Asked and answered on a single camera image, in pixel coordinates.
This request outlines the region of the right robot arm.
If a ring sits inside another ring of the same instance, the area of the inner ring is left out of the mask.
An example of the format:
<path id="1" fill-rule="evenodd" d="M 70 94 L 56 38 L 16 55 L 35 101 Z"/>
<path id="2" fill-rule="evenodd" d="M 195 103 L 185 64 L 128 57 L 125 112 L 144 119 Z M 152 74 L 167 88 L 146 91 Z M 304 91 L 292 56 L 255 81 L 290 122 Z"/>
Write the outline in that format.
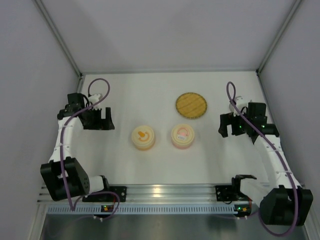
<path id="1" fill-rule="evenodd" d="M 252 200 L 259 206 L 261 220 L 266 225 L 303 226 L 313 202 L 311 190 L 304 189 L 293 175 L 281 147 L 280 134 L 273 123 L 268 123 L 267 106 L 248 102 L 220 115 L 218 133 L 228 137 L 247 135 L 259 153 L 268 182 L 258 181 L 251 174 L 237 174 L 230 185 L 216 187 L 220 202 L 236 199 Z"/>

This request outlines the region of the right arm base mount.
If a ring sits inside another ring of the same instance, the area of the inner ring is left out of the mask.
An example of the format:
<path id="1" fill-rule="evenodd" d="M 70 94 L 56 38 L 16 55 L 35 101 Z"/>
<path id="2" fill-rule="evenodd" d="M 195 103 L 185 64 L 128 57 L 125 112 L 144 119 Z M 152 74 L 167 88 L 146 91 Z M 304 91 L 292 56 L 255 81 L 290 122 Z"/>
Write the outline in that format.
<path id="1" fill-rule="evenodd" d="M 241 181 L 244 179 L 256 180 L 257 178 L 253 175 L 238 174 L 231 178 L 230 184 L 216 185 L 216 200 L 226 204 L 230 204 L 235 201 L 248 201 L 249 197 L 241 192 Z"/>

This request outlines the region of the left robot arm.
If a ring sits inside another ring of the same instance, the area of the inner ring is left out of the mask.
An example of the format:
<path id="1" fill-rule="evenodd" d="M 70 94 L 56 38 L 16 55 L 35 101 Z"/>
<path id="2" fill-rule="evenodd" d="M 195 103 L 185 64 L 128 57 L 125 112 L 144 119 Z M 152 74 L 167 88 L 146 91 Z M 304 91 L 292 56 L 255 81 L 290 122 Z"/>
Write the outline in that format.
<path id="1" fill-rule="evenodd" d="M 53 201 L 108 191 L 110 185 L 104 175 L 88 176 L 76 158 L 76 143 L 84 130 L 114 130 L 110 107 L 102 109 L 94 104 L 99 94 L 85 96 L 70 93 L 68 103 L 57 114 L 58 134 L 48 163 L 40 167 L 40 174 Z"/>

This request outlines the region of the orange lunch bowl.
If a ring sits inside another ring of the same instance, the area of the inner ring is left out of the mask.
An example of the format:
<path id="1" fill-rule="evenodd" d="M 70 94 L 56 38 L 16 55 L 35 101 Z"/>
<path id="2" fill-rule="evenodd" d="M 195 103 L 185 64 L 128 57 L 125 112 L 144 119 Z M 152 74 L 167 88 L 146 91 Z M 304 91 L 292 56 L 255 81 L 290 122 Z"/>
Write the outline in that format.
<path id="1" fill-rule="evenodd" d="M 147 144 L 142 144 L 142 145 L 134 142 L 133 145 L 139 151 L 147 151 L 147 150 L 150 150 L 155 145 L 155 142 L 149 142 Z"/>

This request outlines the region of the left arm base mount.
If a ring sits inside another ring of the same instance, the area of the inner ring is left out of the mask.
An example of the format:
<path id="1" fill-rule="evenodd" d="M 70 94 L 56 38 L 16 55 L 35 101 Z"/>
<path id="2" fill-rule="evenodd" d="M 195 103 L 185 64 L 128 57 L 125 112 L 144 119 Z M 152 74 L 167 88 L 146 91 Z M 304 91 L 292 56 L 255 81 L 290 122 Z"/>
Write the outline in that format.
<path id="1" fill-rule="evenodd" d="M 124 185 L 111 185 L 108 190 L 91 193 L 83 197 L 85 203 L 109 203 L 109 202 L 126 202 L 127 187 Z"/>

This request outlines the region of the cream lid orange handle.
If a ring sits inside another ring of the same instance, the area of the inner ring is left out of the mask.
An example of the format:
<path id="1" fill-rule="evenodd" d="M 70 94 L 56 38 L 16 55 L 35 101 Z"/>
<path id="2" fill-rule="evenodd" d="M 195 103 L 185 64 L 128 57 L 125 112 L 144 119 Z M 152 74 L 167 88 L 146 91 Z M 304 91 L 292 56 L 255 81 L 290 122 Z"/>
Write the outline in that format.
<path id="1" fill-rule="evenodd" d="M 155 140 L 155 132 L 148 125 L 138 126 L 131 133 L 132 143 L 137 143 L 138 145 L 146 145 L 147 143 L 155 142 Z"/>

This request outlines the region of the cream lid pink handle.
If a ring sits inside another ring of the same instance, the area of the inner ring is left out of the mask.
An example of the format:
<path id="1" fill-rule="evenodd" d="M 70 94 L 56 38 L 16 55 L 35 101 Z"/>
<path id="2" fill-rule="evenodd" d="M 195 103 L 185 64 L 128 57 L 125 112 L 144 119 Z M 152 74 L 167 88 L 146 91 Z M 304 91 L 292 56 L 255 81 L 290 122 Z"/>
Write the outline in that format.
<path id="1" fill-rule="evenodd" d="M 171 130 L 171 140 L 179 145 L 189 145 L 195 139 L 194 129 L 184 123 L 177 124 Z"/>

